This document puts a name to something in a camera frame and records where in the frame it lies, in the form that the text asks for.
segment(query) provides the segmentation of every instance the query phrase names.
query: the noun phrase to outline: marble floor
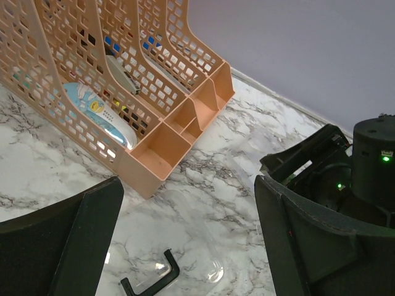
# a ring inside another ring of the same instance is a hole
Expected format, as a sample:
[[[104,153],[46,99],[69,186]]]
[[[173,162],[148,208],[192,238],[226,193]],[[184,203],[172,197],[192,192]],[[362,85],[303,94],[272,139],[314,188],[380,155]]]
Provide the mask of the marble floor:
[[[262,151],[284,149],[322,123],[240,80],[233,83],[234,98],[159,193],[180,191],[213,237],[224,274],[209,295],[272,296],[254,198],[229,169],[227,152],[256,130],[268,135]],[[113,175],[2,86],[0,135],[0,221],[53,204]],[[125,185],[121,214],[143,201]],[[97,295],[110,289],[111,276],[104,270]]]

